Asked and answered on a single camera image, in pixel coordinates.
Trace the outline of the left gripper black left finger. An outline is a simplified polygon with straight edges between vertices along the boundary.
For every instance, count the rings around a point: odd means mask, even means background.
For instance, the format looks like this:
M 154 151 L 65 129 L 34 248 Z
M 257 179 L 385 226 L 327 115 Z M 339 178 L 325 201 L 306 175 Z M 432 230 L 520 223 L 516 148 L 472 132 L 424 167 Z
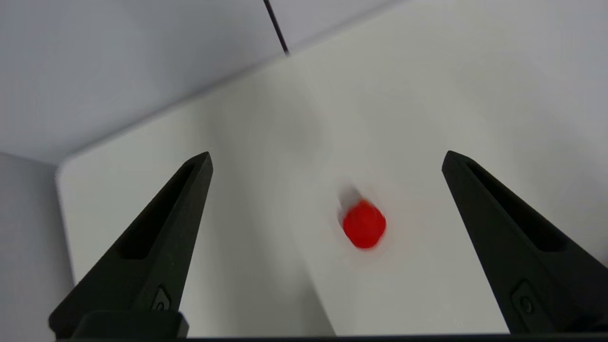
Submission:
M 190 158 L 50 314 L 58 339 L 180 339 L 180 304 L 209 191 L 208 152 Z

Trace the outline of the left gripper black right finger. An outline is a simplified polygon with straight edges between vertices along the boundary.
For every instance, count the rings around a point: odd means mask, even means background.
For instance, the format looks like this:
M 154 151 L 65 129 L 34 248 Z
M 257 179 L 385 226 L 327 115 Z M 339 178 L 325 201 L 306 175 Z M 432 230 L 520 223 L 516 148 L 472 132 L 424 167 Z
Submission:
M 606 333 L 608 270 L 471 158 L 442 173 L 511 333 Z

